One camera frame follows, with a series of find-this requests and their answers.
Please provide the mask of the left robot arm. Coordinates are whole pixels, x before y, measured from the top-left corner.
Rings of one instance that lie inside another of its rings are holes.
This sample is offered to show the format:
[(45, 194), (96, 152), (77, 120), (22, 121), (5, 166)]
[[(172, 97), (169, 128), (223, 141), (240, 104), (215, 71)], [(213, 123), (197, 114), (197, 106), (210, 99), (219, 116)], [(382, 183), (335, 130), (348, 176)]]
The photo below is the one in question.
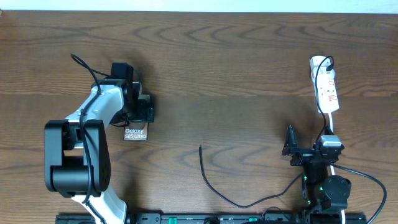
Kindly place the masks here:
[(123, 129), (124, 141), (144, 142), (154, 120), (151, 96), (142, 83), (104, 79), (71, 115), (44, 129), (45, 184), (49, 191), (79, 203), (86, 215), (57, 215), (56, 223), (136, 223), (110, 184), (106, 128)]

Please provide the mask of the bronze Galaxy smartphone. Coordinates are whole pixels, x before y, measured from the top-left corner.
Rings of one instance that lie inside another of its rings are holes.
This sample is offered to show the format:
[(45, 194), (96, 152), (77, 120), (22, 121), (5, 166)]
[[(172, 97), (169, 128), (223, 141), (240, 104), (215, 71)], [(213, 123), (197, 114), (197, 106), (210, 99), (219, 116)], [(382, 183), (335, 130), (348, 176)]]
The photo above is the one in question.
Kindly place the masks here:
[(147, 141), (149, 123), (130, 123), (124, 128), (124, 141)]

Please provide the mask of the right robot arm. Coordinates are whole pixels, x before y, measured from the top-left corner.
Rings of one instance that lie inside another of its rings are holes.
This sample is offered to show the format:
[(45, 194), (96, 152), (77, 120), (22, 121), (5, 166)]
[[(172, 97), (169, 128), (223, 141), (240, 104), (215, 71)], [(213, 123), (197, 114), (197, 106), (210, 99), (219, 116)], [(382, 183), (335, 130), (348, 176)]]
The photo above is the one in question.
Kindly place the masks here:
[(341, 212), (348, 207), (351, 182), (328, 173), (343, 149), (344, 145), (330, 128), (311, 148), (299, 147), (293, 127), (287, 128), (282, 155), (291, 157), (291, 166), (303, 168), (303, 198), (308, 202), (308, 208), (300, 215), (303, 223), (345, 222)]

